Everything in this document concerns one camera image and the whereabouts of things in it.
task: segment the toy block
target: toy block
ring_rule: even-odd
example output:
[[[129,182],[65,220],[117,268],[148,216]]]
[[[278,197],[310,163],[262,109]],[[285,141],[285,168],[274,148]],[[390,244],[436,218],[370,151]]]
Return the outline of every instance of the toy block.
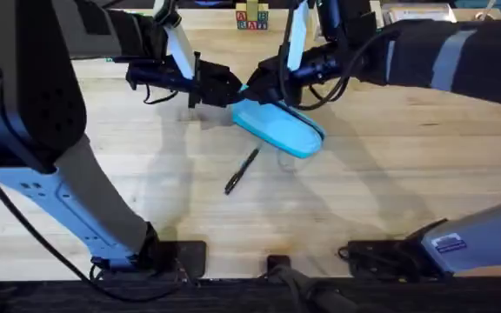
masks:
[[[268,22],[268,11],[260,10],[258,12],[258,21],[259,22]]]
[[[257,30],[258,29],[258,22],[257,21],[248,21],[247,22],[247,29],[248,30]]]
[[[258,0],[247,0],[247,21],[258,20]]]
[[[247,3],[235,3],[235,11],[247,11]]]
[[[246,21],[247,20],[247,12],[245,12],[245,11],[236,11],[235,12],[235,17],[237,18],[238,22]]]
[[[237,28],[239,30],[246,30],[247,29],[247,21],[237,21]]]
[[[257,28],[259,30],[268,30],[268,22],[258,22]]]

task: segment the black cable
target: black cable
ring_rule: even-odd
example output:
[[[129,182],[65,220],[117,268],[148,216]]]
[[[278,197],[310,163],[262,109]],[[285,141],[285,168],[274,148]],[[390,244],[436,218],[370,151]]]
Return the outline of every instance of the black cable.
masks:
[[[269,272],[266,272],[265,274],[259,276],[257,279],[268,279],[269,276],[276,276],[279,280],[281,280],[283,283],[289,287],[289,291],[291,293],[291,301],[293,302],[293,306],[295,307],[296,313],[303,313],[303,307],[306,308],[304,305],[301,295],[299,294],[299,290],[297,287],[297,283],[293,280],[287,280],[283,275],[278,275],[280,269],[278,267],[273,268]]]
[[[294,107],[297,108],[298,110],[316,110],[325,104],[327,104],[331,99],[334,99],[334,95],[336,95],[336,92],[338,92],[336,98],[339,98],[341,95],[343,95],[344,92],[344,85],[347,84],[347,80],[351,77],[353,70],[355,66],[357,65],[357,61],[359,58],[364,54],[364,52],[371,47],[373,43],[375,43],[378,39],[385,37],[395,31],[398,31],[399,28],[390,28],[390,29],[385,29],[380,32],[378,32],[376,35],[373,37],[369,38],[353,55],[353,58],[349,61],[346,67],[344,67],[344,70],[342,71],[342,75],[337,81],[336,85],[334,88],[323,98],[320,99],[317,103],[314,103],[313,105],[302,105],[302,104],[297,104],[293,103],[292,99],[289,97],[287,94],[287,90],[285,88],[285,73],[287,67],[285,66],[284,60],[287,57],[288,54],[288,45],[289,45],[289,35],[291,33],[291,24],[293,23],[293,13],[295,10],[295,6],[292,5],[290,7],[289,14],[287,16],[287,24],[285,25],[285,32],[284,32],[284,41],[282,43],[282,49],[280,50],[280,56],[279,56],[279,84],[280,84],[280,89],[282,91],[282,96],[285,99],[285,102]],[[341,27],[338,28],[340,32],[343,32],[343,29]]]
[[[174,285],[166,289],[165,291],[146,298],[132,299],[128,297],[115,295],[108,290],[98,286],[93,283],[89,278],[87,278],[73,263],[71,263],[65,256],[63,256],[57,249],[55,249],[51,243],[49,243],[35,228],[32,224],[24,217],[23,213],[15,206],[15,204],[9,199],[7,194],[0,187],[0,200],[5,205],[7,210],[23,225],[23,227],[40,243],[42,246],[51,253],[57,260],[59,260],[63,265],[65,265],[70,271],[72,271],[81,281],[88,284],[93,290],[108,296],[112,299],[127,302],[127,303],[147,303],[155,301],[157,299],[169,296],[181,289],[181,285]]]
[[[330,99],[330,102],[336,102],[337,100],[339,100],[339,98],[344,94],[348,83],[349,83],[349,78],[345,79],[344,85],[339,89],[337,95],[335,95],[332,99]],[[322,100],[323,97],[320,96],[318,91],[312,85],[309,85],[309,91],[317,100]]]
[[[161,99],[157,99],[157,100],[148,102],[148,100],[150,100],[150,86],[148,84],[146,84],[146,99],[144,99],[143,102],[145,104],[150,104],[150,105],[164,103],[166,101],[170,101],[171,99],[173,99],[178,93],[179,93],[179,91],[175,91],[167,97],[163,97]]]
[[[125,1],[125,0],[113,0],[113,1],[109,1],[108,3],[102,5],[102,9],[110,9],[111,7],[118,5],[121,2],[123,2],[123,1]]]

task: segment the black pen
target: black pen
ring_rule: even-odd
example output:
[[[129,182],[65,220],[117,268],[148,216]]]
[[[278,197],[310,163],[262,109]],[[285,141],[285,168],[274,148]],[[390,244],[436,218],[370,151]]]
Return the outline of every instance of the black pen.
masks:
[[[254,149],[249,157],[247,157],[246,161],[244,161],[243,165],[241,165],[241,169],[233,175],[233,177],[230,179],[230,181],[225,185],[225,195],[229,195],[237,183],[239,183],[239,180],[241,180],[241,177],[243,177],[244,172],[247,171],[249,168],[249,165],[251,165],[252,161],[254,161],[255,157],[257,157],[258,152],[260,152],[260,148]]]

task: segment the wooden table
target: wooden table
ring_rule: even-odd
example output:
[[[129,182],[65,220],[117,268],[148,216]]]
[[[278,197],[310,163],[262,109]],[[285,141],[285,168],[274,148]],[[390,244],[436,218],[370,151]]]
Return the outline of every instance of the wooden table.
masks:
[[[188,35],[203,59],[229,65],[242,80],[282,38],[279,31]],[[296,160],[264,146],[225,196],[225,183],[257,146],[231,125],[228,110],[189,111],[186,95],[145,105],[144,89],[130,91],[123,80],[124,66],[85,61],[76,69],[86,132],[104,171],[163,239],[208,243],[207,277],[257,276],[269,254],[290,255],[312,276],[345,276],[335,253],[350,239],[403,237],[501,203],[501,105],[353,81],[340,101],[311,112],[329,134],[321,153]],[[89,268],[79,240],[9,193],[60,251]],[[0,204],[0,280],[71,278]]]

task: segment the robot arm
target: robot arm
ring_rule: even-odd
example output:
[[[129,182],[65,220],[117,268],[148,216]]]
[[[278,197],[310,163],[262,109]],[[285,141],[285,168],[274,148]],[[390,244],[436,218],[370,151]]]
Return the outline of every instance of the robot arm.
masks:
[[[181,249],[184,243],[160,242],[99,167],[84,134],[86,109],[70,63],[114,57],[131,67],[162,66],[162,77],[185,83],[195,103],[222,105],[226,98],[212,99],[202,86],[226,83],[227,76],[210,73],[229,68],[202,61],[195,69],[201,80],[185,78],[165,55],[167,42],[153,17],[106,11],[84,0],[0,2],[0,183],[67,227],[103,270],[176,271],[178,251],[184,250],[191,254],[189,275],[204,273],[205,243]],[[176,87],[130,77],[133,87]]]
[[[307,50],[300,67],[282,75],[286,94],[277,79],[283,56],[276,56],[258,65],[247,83],[244,94],[248,98],[272,103],[289,97],[299,104],[303,87],[345,73],[344,81],[357,77],[381,85],[432,88],[501,103],[501,21],[404,21],[377,33],[373,13],[365,13],[369,9],[363,2],[323,2],[324,7],[333,3],[338,3],[339,15],[318,8],[329,42]]]
[[[300,103],[304,86],[354,76],[501,103],[501,21],[406,21],[377,33],[361,2],[326,0],[323,6],[318,11],[329,43],[307,50],[299,68],[285,75],[278,68],[283,55],[262,61],[246,97],[272,103],[289,96]],[[441,279],[501,265],[501,207],[431,224],[404,240],[352,241],[339,255],[353,276],[380,280]]]

